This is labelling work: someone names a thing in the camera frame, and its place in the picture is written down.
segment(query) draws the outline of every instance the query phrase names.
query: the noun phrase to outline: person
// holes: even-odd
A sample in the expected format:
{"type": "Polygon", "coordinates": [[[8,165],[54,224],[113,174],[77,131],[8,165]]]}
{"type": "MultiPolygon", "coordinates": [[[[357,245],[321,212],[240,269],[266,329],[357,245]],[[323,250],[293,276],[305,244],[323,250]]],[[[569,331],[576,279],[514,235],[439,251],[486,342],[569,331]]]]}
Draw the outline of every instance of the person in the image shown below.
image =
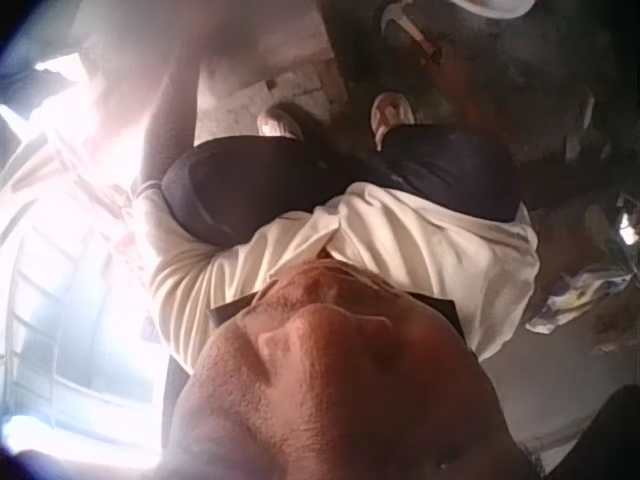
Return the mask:
{"type": "Polygon", "coordinates": [[[539,478],[479,364],[513,334],[537,239],[497,136],[374,104],[378,162],[281,110],[193,147],[181,50],[133,203],[161,336],[191,375],[157,478],[539,478]]]}

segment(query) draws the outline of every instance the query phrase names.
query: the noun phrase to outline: black pants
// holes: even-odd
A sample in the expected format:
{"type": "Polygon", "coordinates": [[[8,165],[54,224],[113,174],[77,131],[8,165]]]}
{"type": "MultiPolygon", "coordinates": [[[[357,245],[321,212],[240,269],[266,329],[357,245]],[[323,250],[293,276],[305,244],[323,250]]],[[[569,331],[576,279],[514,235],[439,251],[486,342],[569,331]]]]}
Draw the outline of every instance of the black pants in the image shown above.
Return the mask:
{"type": "Polygon", "coordinates": [[[497,222],[512,221],[520,204],[513,161],[498,137],[436,125],[391,130],[377,162],[287,138],[216,139],[172,167],[163,193],[187,232],[232,248],[278,216],[311,212],[361,181],[497,222]]]}

